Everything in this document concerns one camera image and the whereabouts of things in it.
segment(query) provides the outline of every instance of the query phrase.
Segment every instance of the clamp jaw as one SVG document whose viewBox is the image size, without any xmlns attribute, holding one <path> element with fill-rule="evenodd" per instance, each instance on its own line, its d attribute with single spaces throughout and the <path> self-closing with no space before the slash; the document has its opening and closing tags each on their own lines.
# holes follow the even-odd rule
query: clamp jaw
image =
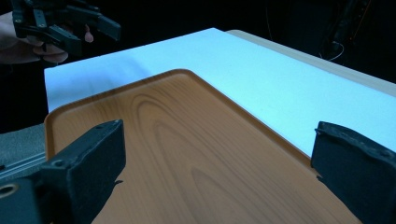
<svg viewBox="0 0 396 224">
<path fill-rule="evenodd" d="M 36 36 L 46 44 L 52 44 L 64 51 L 80 56 L 81 39 L 85 24 L 96 27 L 114 40 L 120 40 L 120 25 L 100 13 L 99 7 L 84 0 L 9 0 L 17 37 Z M 71 23 L 73 33 L 60 24 Z"/>
</svg>

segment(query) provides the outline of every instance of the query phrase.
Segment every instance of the white sheet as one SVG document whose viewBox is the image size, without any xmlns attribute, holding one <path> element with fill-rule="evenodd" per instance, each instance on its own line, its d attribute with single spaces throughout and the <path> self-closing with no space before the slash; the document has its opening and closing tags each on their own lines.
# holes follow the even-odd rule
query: white sheet
<svg viewBox="0 0 396 224">
<path fill-rule="evenodd" d="M 320 120 L 396 149 L 396 98 L 212 28 L 45 71 L 49 111 L 186 68 L 311 156 Z"/>
</svg>

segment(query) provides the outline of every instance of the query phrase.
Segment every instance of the tray rim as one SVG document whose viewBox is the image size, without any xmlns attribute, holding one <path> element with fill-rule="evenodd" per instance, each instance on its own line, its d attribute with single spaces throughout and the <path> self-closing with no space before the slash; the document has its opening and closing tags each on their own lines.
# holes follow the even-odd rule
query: tray rim
<svg viewBox="0 0 396 224">
<path fill-rule="evenodd" d="M 316 175 L 318 174 L 315 171 L 315 169 L 312 168 L 311 159 L 309 158 L 309 156 L 307 156 L 305 153 L 303 153 L 299 148 L 297 148 L 295 145 L 293 145 L 290 141 L 288 141 L 282 135 L 275 132 L 273 129 L 271 129 L 269 126 L 267 126 L 261 120 L 257 119 L 255 116 L 253 116 L 241 105 L 237 104 L 235 101 L 233 101 L 231 98 L 226 96 L 221 91 L 218 91 L 216 88 L 214 88 L 208 82 L 203 80 L 201 77 L 199 77 L 193 71 L 191 71 L 190 69 L 186 69 L 186 68 L 171 69 L 171 70 L 162 72 L 160 74 L 157 74 L 157 75 L 154 75 L 151 77 L 146 77 L 146 78 L 140 79 L 136 82 L 131 82 L 131 83 L 119 86 L 115 89 L 99 92 L 92 96 L 88 96 L 88 97 L 82 98 L 80 100 L 77 100 L 75 102 L 71 102 L 71 103 L 61 105 L 61 106 L 55 108 L 50 113 L 48 113 L 48 115 L 44 119 L 45 147 L 46 147 L 47 160 L 56 154 L 56 152 L 54 150 L 50 150 L 51 148 L 54 148 L 53 131 L 52 131 L 52 126 L 50 124 L 54 119 L 56 119 L 57 116 L 61 115 L 63 112 L 66 112 L 70 109 L 77 108 L 78 106 L 85 105 L 87 103 L 94 103 L 96 101 L 100 101 L 112 94 L 117 94 L 119 92 L 128 91 L 129 89 L 142 87 L 149 83 L 156 82 L 156 81 L 165 79 L 167 77 L 172 77 L 175 75 L 187 76 L 192 81 L 195 81 L 198 84 L 200 84 L 201 87 L 205 88 L 205 90 L 209 91 L 212 95 L 219 98 L 224 104 L 226 104 L 227 106 L 230 106 L 232 108 L 232 110 L 234 110 L 238 114 L 247 115 L 247 116 L 244 116 L 244 119 L 246 119 L 249 124 L 253 125 L 255 128 L 260 130 L 260 132 L 262 132 L 263 134 L 266 134 L 266 135 L 270 134 L 271 135 L 270 138 L 273 139 L 274 141 L 276 141 L 276 143 L 280 147 L 282 147 L 282 149 L 285 152 L 287 152 L 289 155 L 291 155 L 295 160 L 297 160 L 299 163 L 301 163 L 304 167 L 308 168 L 311 172 L 315 173 Z"/>
</svg>

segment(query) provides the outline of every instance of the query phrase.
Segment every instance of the cable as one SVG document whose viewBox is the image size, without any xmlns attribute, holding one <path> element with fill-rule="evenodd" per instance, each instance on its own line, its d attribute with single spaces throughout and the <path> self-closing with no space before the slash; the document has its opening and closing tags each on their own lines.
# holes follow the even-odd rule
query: cable
<svg viewBox="0 0 396 224">
<path fill-rule="evenodd" d="M 335 42 L 335 41 L 333 41 L 332 43 L 341 46 L 342 50 L 341 50 L 341 52 L 340 52 L 337 56 L 335 56 L 335 57 L 329 59 L 329 60 L 328 60 L 329 62 L 331 62 L 331 61 L 333 61 L 333 60 L 339 58 L 339 57 L 344 53 L 344 45 L 342 45 L 341 43 Z"/>
</svg>

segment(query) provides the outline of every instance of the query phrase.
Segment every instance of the wooden tray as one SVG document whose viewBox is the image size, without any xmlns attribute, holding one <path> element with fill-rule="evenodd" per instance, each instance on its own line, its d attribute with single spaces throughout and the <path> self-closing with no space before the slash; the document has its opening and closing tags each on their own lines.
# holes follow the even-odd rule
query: wooden tray
<svg viewBox="0 0 396 224">
<path fill-rule="evenodd" d="M 113 119 L 124 121 L 124 182 L 94 223 L 359 223 L 305 154 L 189 70 L 54 110 L 48 157 Z"/>
</svg>

